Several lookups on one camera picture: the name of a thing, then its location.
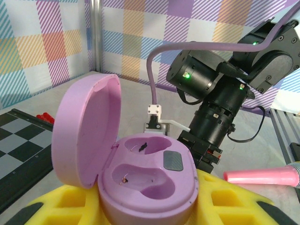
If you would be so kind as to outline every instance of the red object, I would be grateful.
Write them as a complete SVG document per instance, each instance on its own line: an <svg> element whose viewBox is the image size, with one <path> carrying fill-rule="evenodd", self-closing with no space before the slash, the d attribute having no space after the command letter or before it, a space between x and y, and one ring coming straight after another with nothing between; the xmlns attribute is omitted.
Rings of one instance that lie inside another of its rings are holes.
<svg viewBox="0 0 300 225"><path fill-rule="evenodd" d="M47 112L43 113L42 115L37 115L37 118L48 123L54 124L54 118L50 116Z"/></svg>

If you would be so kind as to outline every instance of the pink object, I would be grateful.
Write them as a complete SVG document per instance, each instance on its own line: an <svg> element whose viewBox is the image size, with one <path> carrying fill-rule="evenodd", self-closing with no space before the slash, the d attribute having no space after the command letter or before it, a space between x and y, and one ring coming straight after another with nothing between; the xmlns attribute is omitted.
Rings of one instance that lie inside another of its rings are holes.
<svg viewBox="0 0 300 225"><path fill-rule="evenodd" d="M299 175L291 165L283 167L224 172L224 179L236 184L280 184L296 187Z"/></svg>
<svg viewBox="0 0 300 225"><path fill-rule="evenodd" d="M105 214L114 225L184 224L199 185L188 148L154 134L115 142L120 111L117 75L90 75L69 88L53 127L52 163L57 176L65 184L83 188L97 182ZM139 151L145 143L148 146ZM183 170L165 169L165 151L181 154Z"/></svg>

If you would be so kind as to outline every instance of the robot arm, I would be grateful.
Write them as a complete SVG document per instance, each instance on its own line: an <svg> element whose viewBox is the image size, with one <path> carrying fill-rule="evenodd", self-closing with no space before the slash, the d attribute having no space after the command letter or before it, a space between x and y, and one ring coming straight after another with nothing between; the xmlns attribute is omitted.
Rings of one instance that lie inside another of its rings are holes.
<svg viewBox="0 0 300 225"><path fill-rule="evenodd" d="M189 147L198 169L210 173L218 164L224 137L235 131L233 120L243 102L254 99L250 87L261 94L299 68L300 40L297 21L282 26L270 45L257 52L233 52L229 61L212 51L184 50L167 73L168 82L182 93L202 102L189 126L178 140ZM275 26L261 23L239 43L257 45Z"/></svg>

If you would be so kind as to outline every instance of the yellow foam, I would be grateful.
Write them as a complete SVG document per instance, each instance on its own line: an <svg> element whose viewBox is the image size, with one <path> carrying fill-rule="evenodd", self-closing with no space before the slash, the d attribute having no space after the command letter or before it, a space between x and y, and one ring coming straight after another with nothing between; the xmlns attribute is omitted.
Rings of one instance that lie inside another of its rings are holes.
<svg viewBox="0 0 300 225"><path fill-rule="evenodd" d="M268 198L198 170L199 195L186 225L277 225L257 201ZM44 205L26 225L110 225L99 201L98 187L90 190L64 185L29 205Z"/></svg>
<svg viewBox="0 0 300 225"><path fill-rule="evenodd" d="M98 187L64 185L34 201L44 205L26 225L109 225L99 202Z"/></svg>

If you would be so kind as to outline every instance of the purple earbud case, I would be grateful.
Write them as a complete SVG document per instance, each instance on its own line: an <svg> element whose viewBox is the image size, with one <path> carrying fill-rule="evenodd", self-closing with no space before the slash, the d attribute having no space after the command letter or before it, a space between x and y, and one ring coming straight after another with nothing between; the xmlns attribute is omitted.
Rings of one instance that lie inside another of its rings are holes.
<svg viewBox="0 0 300 225"><path fill-rule="evenodd" d="M96 182L113 225L184 224L198 195L188 148L156 134L116 142L120 113L117 75L94 74L74 83L61 101L53 128L57 176L82 188Z"/></svg>

